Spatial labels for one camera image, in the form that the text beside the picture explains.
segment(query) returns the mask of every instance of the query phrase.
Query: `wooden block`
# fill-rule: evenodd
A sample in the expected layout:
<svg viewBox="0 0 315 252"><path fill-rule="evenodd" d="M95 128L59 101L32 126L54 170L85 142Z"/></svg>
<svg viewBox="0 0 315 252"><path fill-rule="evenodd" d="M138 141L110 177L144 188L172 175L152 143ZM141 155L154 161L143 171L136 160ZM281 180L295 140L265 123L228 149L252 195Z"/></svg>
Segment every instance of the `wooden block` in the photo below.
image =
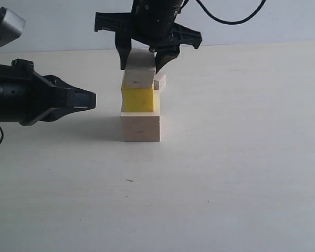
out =
<svg viewBox="0 0 315 252"><path fill-rule="evenodd" d="M166 86L166 74L158 72L154 77L154 89L161 91Z"/></svg>
<svg viewBox="0 0 315 252"><path fill-rule="evenodd" d="M121 124L125 142L160 142L160 95L154 92L155 111L126 113L121 110Z"/></svg>
<svg viewBox="0 0 315 252"><path fill-rule="evenodd" d="M124 71L126 87L151 89L155 73L154 53L144 49L132 49Z"/></svg>
<svg viewBox="0 0 315 252"><path fill-rule="evenodd" d="M154 112L154 87L150 89L128 88L125 78L121 85L122 104L124 112Z"/></svg>

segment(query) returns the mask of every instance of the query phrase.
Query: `small wooden block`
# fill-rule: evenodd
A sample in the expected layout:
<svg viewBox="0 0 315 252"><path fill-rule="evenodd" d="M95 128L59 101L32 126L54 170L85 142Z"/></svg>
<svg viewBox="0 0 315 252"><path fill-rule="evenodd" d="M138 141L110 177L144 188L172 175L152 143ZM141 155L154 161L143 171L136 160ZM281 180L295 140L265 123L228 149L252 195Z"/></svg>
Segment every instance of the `small wooden block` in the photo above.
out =
<svg viewBox="0 0 315 252"><path fill-rule="evenodd" d="M154 53L144 49L132 49L124 71L126 87L150 89L155 73Z"/></svg>
<svg viewBox="0 0 315 252"><path fill-rule="evenodd" d="M160 142L160 95L154 92L155 111L126 113L121 109L121 124L125 142Z"/></svg>
<svg viewBox="0 0 315 252"><path fill-rule="evenodd" d="M154 112L154 87L150 89L128 88L123 78L121 85L124 112Z"/></svg>
<svg viewBox="0 0 315 252"><path fill-rule="evenodd" d="M158 72L154 77L154 89L161 91L166 86L166 74Z"/></svg>

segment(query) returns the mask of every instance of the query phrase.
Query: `yellow block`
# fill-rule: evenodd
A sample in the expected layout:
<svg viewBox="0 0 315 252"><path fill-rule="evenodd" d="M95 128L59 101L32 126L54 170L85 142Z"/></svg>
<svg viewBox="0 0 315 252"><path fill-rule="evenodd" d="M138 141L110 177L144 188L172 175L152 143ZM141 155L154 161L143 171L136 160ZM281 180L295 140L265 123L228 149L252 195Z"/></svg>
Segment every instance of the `yellow block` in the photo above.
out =
<svg viewBox="0 0 315 252"><path fill-rule="evenodd" d="M127 88L121 86L123 112L154 112L154 84L152 88Z"/></svg>

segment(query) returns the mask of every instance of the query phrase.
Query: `cylindrical motor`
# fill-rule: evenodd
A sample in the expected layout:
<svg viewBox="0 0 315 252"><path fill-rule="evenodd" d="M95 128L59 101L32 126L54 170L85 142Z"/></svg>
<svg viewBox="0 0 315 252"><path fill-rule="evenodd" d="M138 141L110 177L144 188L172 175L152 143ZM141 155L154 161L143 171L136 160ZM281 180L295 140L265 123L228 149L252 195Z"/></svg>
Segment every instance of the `cylindrical motor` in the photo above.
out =
<svg viewBox="0 0 315 252"><path fill-rule="evenodd" d="M166 38L181 5L182 0L138 0L133 10L138 32L147 39Z"/></svg>
<svg viewBox="0 0 315 252"><path fill-rule="evenodd" d="M28 108L28 85L0 83L0 122L22 122Z"/></svg>

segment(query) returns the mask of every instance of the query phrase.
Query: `white table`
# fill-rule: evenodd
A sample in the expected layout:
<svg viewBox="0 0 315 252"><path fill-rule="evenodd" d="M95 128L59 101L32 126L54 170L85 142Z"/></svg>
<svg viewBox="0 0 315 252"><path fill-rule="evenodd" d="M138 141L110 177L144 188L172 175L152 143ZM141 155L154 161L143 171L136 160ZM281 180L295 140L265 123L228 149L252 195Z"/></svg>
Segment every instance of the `white table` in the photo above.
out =
<svg viewBox="0 0 315 252"><path fill-rule="evenodd" d="M161 143L121 141L115 50L15 58L98 105L3 124L0 251L315 251L315 41L183 48Z"/></svg>

